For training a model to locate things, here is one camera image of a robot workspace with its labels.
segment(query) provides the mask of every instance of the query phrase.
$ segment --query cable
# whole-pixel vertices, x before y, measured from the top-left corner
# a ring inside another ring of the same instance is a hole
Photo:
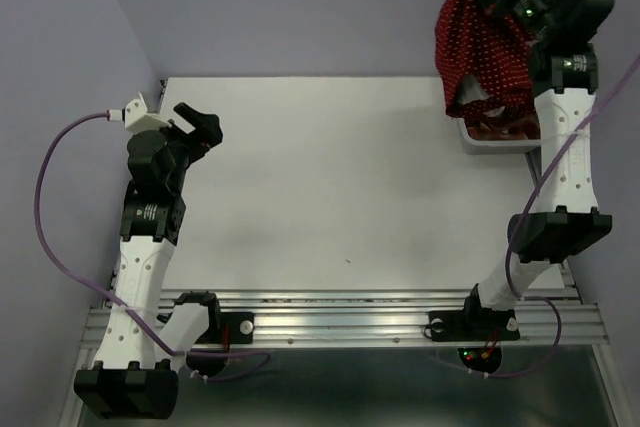
[[[511,234],[510,239],[509,239],[509,245],[507,246],[507,254],[506,254],[506,257],[505,257],[505,273],[506,273],[506,277],[507,277],[507,283],[509,284],[509,288],[511,289],[511,292],[513,293],[513,295],[516,298],[519,299],[520,297],[522,297],[522,295],[520,294],[520,292],[518,292],[518,289],[516,288],[515,284],[513,283],[513,278],[511,276],[511,262],[510,262],[510,260],[511,260],[511,255],[513,255],[514,239],[517,238],[518,234],[520,233],[520,230],[522,229],[522,227],[524,225],[525,217],[531,211],[531,208],[533,207],[533,204],[534,204],[535,200],[540,195],[540,192],[542,191],[542,187],[544,186],[545,182],[549,179],[549,177],[551,176],[553,171],[560,164],[560,160],[562,159],[562,157],[567,153],[567,151],[571,147],[571,144],[573,144],[573,142],[575,142],[576,138],[579,135],[581,135],[582,129],[584,129],[587,125],[589,125],[589,123],[591,123],[591,121],[593,119],[595,119],[598,115],[600,115],[602,113],[602,111],[609,106],[611,101],[613,101],[613,99],[615,99],[618,96],[618,94],[627,85],[627,83],[629,82],[629,80],[631,79],[633,74],[635,74],[635,72],[638,70],[639,67],[640,67],[640,54],[636,56],[635,60],[631,63],[629,68],[625,71],[625,73],[622,76],[622,78],[620,79],[620,81],[618,81],[618,83],[615,85],[615,87],[613,89],[611,89],[611,91],[604,97],[604,100],[602,102],[597,103],[597,105],[591,110],[591,113],[589,115],[587,115],[582,120],[582,122],[580,122],[578,124],[578,126],[571,133],[571,135],[569,135],[569,137],[567,138],[567,141],[562,145],[562,147],[560,148],[560,150],[558,151],[556,156],[553,158],[553,160],[549,164],[549,167],[547,167],[547,169],[544,171],[544,173],[540,177],[540,180],[535,185],[535,187],[533,189],[533,192],[531,192],[531,195],[529,196],[529,199],[527,200],[527,203],[525,204],[524,209],[522,210],[522,213],[520,214],[518,222],[516,223],[516,226],[513,229],[513,232]],[[462,367],[463,370],[469,371],[470,373],[474,373],[475,372],[477,374],[483,375],[485,378],[512,379],[512,378],[521,377],[523,375],[527,375],[527,374],[530,374],[532,372],[535,372],[535,371],[539,370],[540,368],[542,368],[544,365],[546,365],[553,358],[553,356],[557,352],[558,345],[560,344],[560,338],[562,337],[562,317],[560,316],[560,311],[558,310],[556,305],[550,299],[547,299],[546,297],[530,296],[530,297],[525,297],[525,300],[542,301],[542,302],[546,303],[547,305],[549,305],[549,307],[551,307],[551,310],[553,310],[553,313],[556,316],[556,321],[557,321],[557,324],[558,324],[558,328],[556,330],[556,336],[555,336],[555,338],[553,340],[553,344],[551,345],[551,348],[549,349],[547,354],[542,358],[542,360],[540,360],[537,364],[534,364],[531,367],[528,367],[528,368],[526,368],[524,370],[520,370],[518,372],[505,373],[505,374],[495,374],[495,373],[494,374],[485,374],[483,372],[470,371],[470,369],[468,370],[468,369]],[[461,368],[459,365],[455,365],[455,364],[452,364],[450,362],[446,362],[446,361],[440,359],[439,357],[433,357],[433,356],[430,356],[430,357],[433,360],[436,360],[437,362],[439,362],[441,364],[449,365],[450,367]]]
[[[38,240],[40,241],[40,245],[42,246],[42,249],[44,250],[44,252],[47,255],[47,257],[49,257],[49,260],[51,260],[51,262],[53,262],[53,264],[58,268],[58,270],[60,270],[60,272],[62,272],[64,275],[66,275],[70,279],[74,280],[75,282],[78,282],[79,284],[82,284],[85,287],[93,290],[94,292],[97,292],[98,294],[102,295],[103,297],[105,297],[108,300],[110,300],[111,302],[113,302],[114,305],[117,305],[119,307],[124,308],[124,310],[127,312],[129,317],[131,317],[135,321],[135,323],[138,324],[138,326],[143,330],[143,332],[145,332],[151,338],[151,340],[153,340],[158,345],[158,347],[160,347],[168,355],[170,355],[172,357],[182,356],[182,355],[189,355],[189,356],[193,356],[193,357],[202,357],[202,358],[210,358],[210,359],[226,359],[226,358],[243,358],[243,357],[264,356],[265,359],[261,363],[259,363],[257,366],[255,366],[255,367],[253,367],[253,368],[251,368],[251,369],[249,369],[249,370],[247,370],[245,372],[241,372],[239,374],[234,374],[234,375],[230,375],[228,377],[218,378],[215,381],[220,382],[220,381],[225,381],[225,380],[237,380],[237,379],[246,377],[246,376],[254,373],[258,369],[260,369],[264,365],[266,365],[267,362],[269,362],[269,360],[271,359],[271,352],[266,351],[266,350],[254,350],[252,352],[217,353],[217,352],[185,352],[185,351],[173,350],[171,347],[169,347],[158,336],[158,334],[156,334],[156,332],[153,329],[153,327],[151,327],[149,324],[147,324],[142,319],[142,317],[140,317],[137,314],[137,312],[135,311],[135,308],[130,307],[122,299],[120,299],[117,295],[115,295],[113,292],[110,292],[110,291],[106,290],[105,288],[103,288],[102,286],[97,284],[96,282],[93,282],[92,280],[89,280],[89,279],[83,277],[82,275],[79,275],[79,274],[76,274],[75,272],[73,272],[66,265],[64,265],[64,263],[62,263],[62,261],[60,259],[58,259],[58,257],[56,257],[56,255],[53,253],[53,250],[51,250],[51,247],[49,246],[49,243],[47,242],[47,239],[44,236],[44,231],[42,229],[42,218],[41,218],[41,212],[40,212],[40,200],[41,200],[41,196],[42,196],[42,184],[43,184],[43,181],[44,181],[45,173],[47,171],[47,167],[49,166],[49,162],[51,161],[51,156],[53,155],[53,152],[55,151],[56,147],[58,146],[58,144],[60,143],[62,138],[65,135],[67,135],[71,130],[73,130],[74,128],[78,127],[79,125],[84,124],[85,122],[88,122],[90,120],[103,119],[103,118],[104,119],[108,119],[109,118],[109,114],[106,113],[106,112],[103,112],[103,113],[91,114],[91,115],[87,115],[85,117],[81,117],[80,119],[76,120],[75,122],[72,122],[67,127],[62,129],[62,131],[53,139],[53,142],[51,142],[51,145],[47,149],[47,153],[45,154],[44,160],[42,161],[42,165],[40,167],[40,172],[38,173],[38,179],[36,181],[36,190],[35,190],[35,195],[34,195],[34,199],[33,199],[33,217],[34,217],[34,221],[35,221],[36,233],[38,235]]]

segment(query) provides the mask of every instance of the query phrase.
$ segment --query gray wall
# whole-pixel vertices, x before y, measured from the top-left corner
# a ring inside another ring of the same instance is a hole
[[[0,425],[57,425],[92,299],[42,253],[33,227],[36,175],[55,134],[119,108],[154,73],[116,0],[0,0]],[[43,215],[54,249],[108,278],[126,181],[121,126],[83,126],[59,149]]]
[[[119,0],[161,76],[435,74],[444,0]]]
[[[596,39],[603,92],[640,54],[638,0],[617,0]],[[598,302],[618,368],[640,418],[640,72],[592,129],[594,188],[603,212],[614,215],[610,236],[573,261],[573,274],[586,300]]]

